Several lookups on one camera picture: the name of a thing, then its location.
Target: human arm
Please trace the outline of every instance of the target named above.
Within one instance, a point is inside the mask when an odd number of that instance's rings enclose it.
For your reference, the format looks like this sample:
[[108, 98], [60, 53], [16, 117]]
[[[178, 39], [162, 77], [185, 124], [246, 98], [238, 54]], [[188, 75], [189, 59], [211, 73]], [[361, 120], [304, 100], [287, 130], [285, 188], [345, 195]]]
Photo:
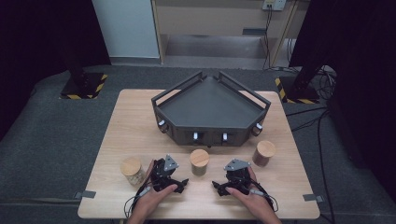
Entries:
[[[146, 172], [147, 175], [149, 175], [153, 165], [154, 163], [152, 161]], [[177, 185], [170, 185], [158, 192], [154, 189], [149, 190], [137, 201], [134, 211], [128, 218], [127, 224], [143, 224], [146, 218], [155, 211], [158, 204], [176, 188]]]
[[[257, 182], [256, 175], [254, 174], [251, 167], [247, 168], [250, 177]], [[281, 223], [275, 212], [271, 208], [270, 204], [260, 195], [249, 193], [249, 195], [243, 194], [238, 189], [226, 188], [226, 190], [233, 195], [236, 199], [241, 201], [245, 205], [247, 210], [265, 224], [278, 224]]]

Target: yellow black hazard stripe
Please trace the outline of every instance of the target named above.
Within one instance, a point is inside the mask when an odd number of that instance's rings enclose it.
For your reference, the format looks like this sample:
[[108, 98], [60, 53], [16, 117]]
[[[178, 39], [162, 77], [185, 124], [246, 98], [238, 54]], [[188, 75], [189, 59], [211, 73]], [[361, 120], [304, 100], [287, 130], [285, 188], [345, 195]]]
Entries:
[[283, 103], [291, 103], [291, 104], [319, 104], [319, 100], [313, 100], [313, 99], [288, 99], [288, 96], [285, 93], [285, 90], [283, 89], [282, 83], [280, 83], [280, 79], [277, 78], [275, 79], [275, 83], [277, 86], [277, 89], [279, 90], [279, 96], [280, 99], [282, 100]]
[[99, 95], [99, 92], [102, 90], [103, 85], [105, 84], [105, 81], [107, 79], [107, 75], [102, 75], [102, 78], [96, 87], [96, 91], [94, 94], [91, 95], [83, 95], [83, 94], [67, 94], [59, 97], [60, 99], [71, 99], [71, 100], [79, 100], [79, 99], [96, 99], [96, 97]]

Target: black curtain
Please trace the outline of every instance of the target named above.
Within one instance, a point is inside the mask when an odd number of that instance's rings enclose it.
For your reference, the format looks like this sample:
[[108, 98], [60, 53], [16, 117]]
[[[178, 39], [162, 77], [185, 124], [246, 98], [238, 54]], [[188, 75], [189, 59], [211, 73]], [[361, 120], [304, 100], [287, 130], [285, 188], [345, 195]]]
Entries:
[[390, 0], [311, 1], [290, 66], [326, 49], [316, 56], [337, 74], [329, 107], [346, 150], [396, 202], [395, 8]]
[[110, 64], [92, 1], [0, 2], [0, 140], [37, 81], [69, 70], [70, 62]]

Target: wall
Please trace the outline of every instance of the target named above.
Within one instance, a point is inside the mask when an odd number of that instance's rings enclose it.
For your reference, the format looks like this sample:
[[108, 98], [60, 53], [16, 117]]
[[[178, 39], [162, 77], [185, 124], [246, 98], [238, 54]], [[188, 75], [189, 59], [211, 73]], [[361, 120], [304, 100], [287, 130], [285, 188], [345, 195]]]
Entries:
[[92, 2], [110, 58], [160, 58], [149, 0]]

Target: wooden cylinder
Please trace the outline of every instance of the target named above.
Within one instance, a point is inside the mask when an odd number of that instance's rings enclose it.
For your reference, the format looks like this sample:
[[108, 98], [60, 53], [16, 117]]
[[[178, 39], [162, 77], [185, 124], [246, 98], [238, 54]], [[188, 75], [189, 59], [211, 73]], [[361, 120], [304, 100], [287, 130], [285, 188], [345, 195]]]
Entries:
[[191, 171], [195, 175], [204, 175], [209, 163], [209, 154], [203, 149], [195, 149], [190, 154]]
[[145, 172], [138, 158], [130, 157], [122, 161], [120, 169], [132, 186], [139, 186], [145, 180]]
[[253, 154], [253, 162], [258, 166], [267, 165], [271, 157], [276, 154], [275, 145], [269, 141], [260, 141]]

